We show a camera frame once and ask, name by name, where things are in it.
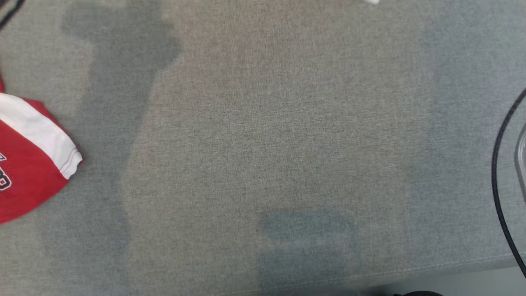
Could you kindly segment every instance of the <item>red and white jersey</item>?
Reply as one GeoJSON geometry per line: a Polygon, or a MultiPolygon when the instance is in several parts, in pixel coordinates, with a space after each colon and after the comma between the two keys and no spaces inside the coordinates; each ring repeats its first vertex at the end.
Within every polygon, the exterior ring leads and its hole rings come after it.
{"type": "Polygon", "coordinates": [[[81,161],[73,141],[41,102],[0,93],[0,223],[57,193],[81,161]]]}

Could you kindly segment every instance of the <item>printed number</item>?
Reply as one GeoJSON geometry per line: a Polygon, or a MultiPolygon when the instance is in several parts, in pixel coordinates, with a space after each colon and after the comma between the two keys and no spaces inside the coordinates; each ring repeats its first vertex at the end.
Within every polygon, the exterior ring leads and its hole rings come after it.
{"type": "Polygon", "coordinates": [[[2,171],[2,168],[0,167],[0,190],[5,190],[9,186],[11,186],[11,180],[9,180],[9,177],[2,171]]]}

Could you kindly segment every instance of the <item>black cable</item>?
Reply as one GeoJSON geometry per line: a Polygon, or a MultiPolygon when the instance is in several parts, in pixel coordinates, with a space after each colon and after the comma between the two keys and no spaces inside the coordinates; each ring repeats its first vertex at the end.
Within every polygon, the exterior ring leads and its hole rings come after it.
{"type": "Polygon", "coordinates": [[[491,158],[491,185],[493,188],[493,200],[495,201],[495,209],[497,211],[497,216],[499,216],[499,222],[500,226],[502,227],[502,232],[504,232],[504,236],[506,237],[506,241],[510,246],[510,250],[513,253],[513,256],[515,257],[515,260],[517,261],[517,264],[519,265],[522,274],[526,278],[526,265],[524,265],[524,261],[521,258],[521,254],[519,253],[519,251],[517,251],[517,247],[515,246],[510,231],[508,230],[508,225],[506,224],[506,220],[504,219],[504,214],[502,213],[502,208],[500,206],[499,190],[497,189],[497,158],[499,156],[500,143],[502,141],[502,137],[504,136],[504,131],[506,130],[508,123],[510,123],[511,116],[513,116],[515,110],[517,109],[517,107],[519,107],[519,104],[522,102],[525,96],[526,89],[523,90],[519,97],[515,100],[510,110],[506,114],[502,125],[500,126],[499,134],[497,135],[497,139],[495,140],[495,147],[493,148],[493,156],[491,158]]]}
{"type": "Polygon", "coordinates": [[[0,31],[4,28],[4,26],[9,22],[9,20],[13,17],[13,15],[18,12],[18,10],[22,7],[25,0],[18,0],[13,8],[11,8],[10,11],[7,12],[7,14],[2,18],[0,21],[0,31]]]}

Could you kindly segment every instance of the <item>gray upholstery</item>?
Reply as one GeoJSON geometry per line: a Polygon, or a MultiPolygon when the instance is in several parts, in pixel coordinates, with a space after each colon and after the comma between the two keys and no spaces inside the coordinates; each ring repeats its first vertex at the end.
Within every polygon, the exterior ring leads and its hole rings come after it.
{"type": "MultiPolygon", "coordinates": [[[[0,225],[0,294],[279,294],[511,265],[490,160],[526,86],[524,15],[520,0],[28,0],[0,34],[7,91],[43,101],[85,162],[0,225]]],[[[525,112],[499,162],[520,250],[525,112]]]]}

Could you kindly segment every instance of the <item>white stripe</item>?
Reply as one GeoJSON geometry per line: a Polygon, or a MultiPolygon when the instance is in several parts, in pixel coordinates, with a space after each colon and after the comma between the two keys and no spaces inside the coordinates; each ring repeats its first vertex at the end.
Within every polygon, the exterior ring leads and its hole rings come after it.
{"type": "Polygon", "coordinates": [[[44,151],[64,178],[77,171],[82,156],[73,141],[23,99],[0,93],[0,120],[44,151]]]}

